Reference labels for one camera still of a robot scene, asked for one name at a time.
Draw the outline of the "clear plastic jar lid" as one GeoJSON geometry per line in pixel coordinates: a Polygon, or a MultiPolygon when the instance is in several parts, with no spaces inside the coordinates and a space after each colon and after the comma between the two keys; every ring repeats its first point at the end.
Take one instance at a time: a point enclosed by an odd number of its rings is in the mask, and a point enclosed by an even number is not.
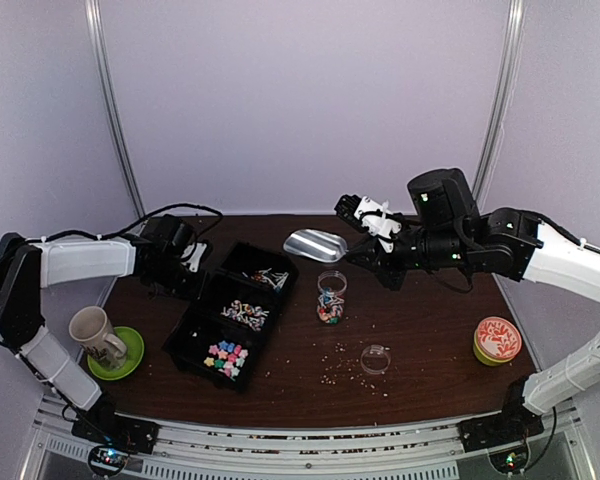
{"type": "Polygon", "coordinates": [[[378,344],[366,346],[359,358],[362,370],[370,375],[385,374],[391,365],[391,361],[390,348],[378,344]]]}

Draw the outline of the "left aluminium frame post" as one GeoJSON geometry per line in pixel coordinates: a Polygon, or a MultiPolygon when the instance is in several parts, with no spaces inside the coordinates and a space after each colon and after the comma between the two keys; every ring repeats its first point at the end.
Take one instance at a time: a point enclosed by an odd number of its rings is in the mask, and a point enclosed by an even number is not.
{"type": "Polygon", "coordinates": [[[125,139],[121,117],[116,101],[113,78],[107,55],[104,26],[102,23],[101,5],[97,0],[84,2],[86,21],[92,50],[103,95],[106,118],[113,142],[114,152],[119,164],[126,192],[131,200],[134,213],[141,217],[146,213],[138,182],[131,164],[127,142],[125,139]]]}

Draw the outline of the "beige ceramic mug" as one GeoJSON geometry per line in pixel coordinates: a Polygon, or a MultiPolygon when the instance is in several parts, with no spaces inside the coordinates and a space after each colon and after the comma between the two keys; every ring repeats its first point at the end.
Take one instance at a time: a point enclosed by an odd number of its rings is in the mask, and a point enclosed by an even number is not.
{"type": "Polygon", "coordinates": [[[118,370],[126,362],[128,347],[117,336],[101,307],[88,306],[79,310],[69,322],[69,335],[107,371],[118,370]]]}

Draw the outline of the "green saucer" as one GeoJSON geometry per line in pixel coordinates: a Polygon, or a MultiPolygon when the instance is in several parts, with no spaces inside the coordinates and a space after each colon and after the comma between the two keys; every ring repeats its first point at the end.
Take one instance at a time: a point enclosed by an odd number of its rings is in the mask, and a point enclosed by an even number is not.
{"type": "Polygon", "coordinates": [[[137,330],[127,326],[118,326],[114,328],[114,331],[127,346],[125,363],[119,369],[106,370],[92,357],[87,357],[87,365],[90,373],[104,381],[117,381],[128,377],[137,369],[144,356],[144,340],[137,330]]]}

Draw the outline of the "black three-compartment candy bin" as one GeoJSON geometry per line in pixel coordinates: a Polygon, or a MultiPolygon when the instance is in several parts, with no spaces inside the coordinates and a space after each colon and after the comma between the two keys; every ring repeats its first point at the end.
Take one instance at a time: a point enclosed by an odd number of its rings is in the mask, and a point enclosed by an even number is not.
{"type": "Polygon", "coordinates": [[[281,252],[236,242],[163,345],[175,367],[246,390],[299,272],[281,252]]]}

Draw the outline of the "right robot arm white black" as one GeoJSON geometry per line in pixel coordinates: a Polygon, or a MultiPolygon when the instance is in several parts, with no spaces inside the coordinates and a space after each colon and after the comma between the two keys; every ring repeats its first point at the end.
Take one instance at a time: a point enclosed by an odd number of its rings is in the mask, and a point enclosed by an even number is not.
{"type": "Polygon", "coordinates": [[[338,216],[365,236],[348,260],[373,272],[385,287],[399,289],[409,270],[455,268],[467,279],[492,273],[600,304],[600,248],[549,217],[515,208],[480,214],[458,168],[420,174],[406,189],[414,220],[356,195],[342,196],[336,206],[338,216]]]}

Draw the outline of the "clear plastic jar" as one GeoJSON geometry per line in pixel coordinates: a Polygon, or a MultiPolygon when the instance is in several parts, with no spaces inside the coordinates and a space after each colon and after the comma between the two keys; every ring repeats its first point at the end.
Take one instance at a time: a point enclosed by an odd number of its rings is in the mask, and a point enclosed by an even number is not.
{"type": "Polygon", "coordinates": [[[316,314],[321,322],[335,325],[341,321],[347,287],[345,275],[338,270],[325,271],[318,276],[316,314]]]}

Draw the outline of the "right aluminium frame post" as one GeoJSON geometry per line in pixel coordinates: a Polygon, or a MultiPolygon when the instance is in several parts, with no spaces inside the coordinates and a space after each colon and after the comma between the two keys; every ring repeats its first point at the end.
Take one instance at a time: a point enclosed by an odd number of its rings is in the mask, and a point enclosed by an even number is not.
{"type": "Polygon", "coordinates": [[[526,2],[511,0],[501,52],[501,61],[481,155],[472,192],[478,205],[484,207],[495,172],[506,113],[513,97],[519,68],[526,2]]]}

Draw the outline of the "aluminium frame post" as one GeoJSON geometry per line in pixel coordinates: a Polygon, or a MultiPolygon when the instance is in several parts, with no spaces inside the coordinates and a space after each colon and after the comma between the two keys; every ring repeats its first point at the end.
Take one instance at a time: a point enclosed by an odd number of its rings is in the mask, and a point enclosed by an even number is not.
{"type": "Polygon", "coordinates": [[[478,205],[484,207],[495,172],[506,113],[513,97],[519,68],[526,2],[511,0],[501,52],[501,61],[481,155],[472,192],[478,205]]]}
{"type": "Polygon", "coordinates": [[[97,0],[84,2],[86,21],[92,50],[103,95],[106,118],[113,142],[114,152],[119,164],[126,192],[131,200],[134,213],[141,217],[146,213],[138,182],[131,164],[127,142],[125,139],[121,117],[116,101],[113,78],[107,55],[104,26],[102,23],[101,5],[97,0]]]}

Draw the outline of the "metal scoop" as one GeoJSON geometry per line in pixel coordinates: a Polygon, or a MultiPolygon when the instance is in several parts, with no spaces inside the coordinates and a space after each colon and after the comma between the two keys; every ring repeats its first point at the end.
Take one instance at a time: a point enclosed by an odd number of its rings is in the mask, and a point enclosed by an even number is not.
{"type": "Polygon", "coordinates": [[[315,229],[300,229],[286,238],[283,250],[320,263],[335,264],[345,257],[348,245],[338,235],[315,229]]]}

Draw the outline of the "green tin orange patterned lid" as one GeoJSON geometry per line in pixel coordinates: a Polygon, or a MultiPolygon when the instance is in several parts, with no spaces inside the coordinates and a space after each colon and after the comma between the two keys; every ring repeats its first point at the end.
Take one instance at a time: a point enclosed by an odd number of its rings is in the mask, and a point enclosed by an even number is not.
{"type": "Polygon", "coordinates": [[[522,336],[510,321],[496,316],[482,319],[474,331],[473,353],[490,367],[511,362],[522,349],[522,336]]]}

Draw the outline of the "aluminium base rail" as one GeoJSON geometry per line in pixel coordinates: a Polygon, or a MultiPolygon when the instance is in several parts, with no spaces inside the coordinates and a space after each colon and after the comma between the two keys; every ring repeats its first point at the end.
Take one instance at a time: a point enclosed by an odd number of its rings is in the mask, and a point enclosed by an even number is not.
{"type": "Polygon", "coordinates": [[[504,479],[496,461],[528,454],[523,479],[596,479],[575,406],[560,405],[543,433],[464,448],[459,418],[343,429],[254,429],[158,421],[154,450],[132,456],[122,479],[504,479]]]}

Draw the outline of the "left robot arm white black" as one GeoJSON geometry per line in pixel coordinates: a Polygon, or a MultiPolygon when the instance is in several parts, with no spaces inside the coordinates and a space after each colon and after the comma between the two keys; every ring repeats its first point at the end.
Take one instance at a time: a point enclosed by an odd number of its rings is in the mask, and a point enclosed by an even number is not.
{"type": "Polygon", "coordinates": [[[0,343],[74,407],[88,411],[86,429],[103,444],[124,433],[102,405],[97,382],[76,361],[68,327],[72,313],[98,303],[120,278],[135,277],[176,298],[200,288],[211,246],[185,220],[163,215],[143,227],[91,234],[69,230],[37,239],[0,238],[0,343]]]}

